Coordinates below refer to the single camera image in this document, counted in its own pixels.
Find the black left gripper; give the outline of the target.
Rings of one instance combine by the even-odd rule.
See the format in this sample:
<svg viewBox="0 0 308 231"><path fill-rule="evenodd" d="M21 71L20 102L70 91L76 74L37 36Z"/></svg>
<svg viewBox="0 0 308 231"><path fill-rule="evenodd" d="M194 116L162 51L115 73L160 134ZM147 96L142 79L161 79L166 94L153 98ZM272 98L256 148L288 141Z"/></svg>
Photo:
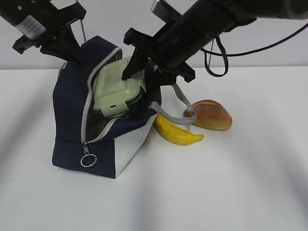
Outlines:
<svg viewBox="0 0 308 231"><path fill-rule="evenodd" d="M83 20L86 10L79 3L58 9L52 3L13 3L12 26L23 36L13 45L22 54L36 47L46 55L86 64L89 59L78 44L71 24Z"/></svg>

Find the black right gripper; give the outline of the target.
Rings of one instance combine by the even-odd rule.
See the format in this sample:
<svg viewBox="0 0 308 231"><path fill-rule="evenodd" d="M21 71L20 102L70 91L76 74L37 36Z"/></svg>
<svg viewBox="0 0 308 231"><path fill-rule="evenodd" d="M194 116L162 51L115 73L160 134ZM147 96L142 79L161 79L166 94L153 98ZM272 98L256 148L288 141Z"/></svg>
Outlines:
<svg viewBox="0 0 308 231"><path fill-rule="evenodd" d="M146 74L147 90L172 86L177 76L182 76L188 83L194 80L195 71L185 63L195 54L189 36L194 23L194 15L183 14L177 21L166 23L153 37L130 28L124 35L124 43L133 45L135 50L122 73L122 80L145 69L149 59L157 64L161 73Z"/></svg>

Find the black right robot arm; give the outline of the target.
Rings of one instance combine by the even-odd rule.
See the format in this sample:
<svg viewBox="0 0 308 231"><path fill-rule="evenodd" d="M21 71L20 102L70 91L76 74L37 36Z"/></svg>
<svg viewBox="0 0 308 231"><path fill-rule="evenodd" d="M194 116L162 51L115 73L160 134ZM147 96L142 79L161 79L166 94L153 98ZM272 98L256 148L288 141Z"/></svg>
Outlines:
<svg viewBox="0 0 308 231"><path fill-rule="evenodd" d="M258 18L305 20L305 0L198 0L185 13L179 13L165 0L155 0L151 12L165 25L148 36L129 29L124 42L133 45L132 58L123 71L127 80L153 61L158 69L147 79L150 86L172 85L181 76L195 79L187 60L222 33L253 23Z"/></svg>

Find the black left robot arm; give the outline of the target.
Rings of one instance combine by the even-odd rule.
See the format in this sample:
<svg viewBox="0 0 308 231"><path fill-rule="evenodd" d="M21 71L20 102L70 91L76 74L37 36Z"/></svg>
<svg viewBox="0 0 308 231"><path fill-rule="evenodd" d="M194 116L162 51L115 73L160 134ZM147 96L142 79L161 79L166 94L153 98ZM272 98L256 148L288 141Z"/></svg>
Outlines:
<svg viewBox="0 0 308 231"><path fill-rule="evenodd" d="M2 0L0 16L23 35L13 49L23 54L36 47L45 55L62 60L74 60L80 64L87 61L79 46L71 24L81 21L86 15L83 6L74 4L58 9L50 0Z"/></svg>

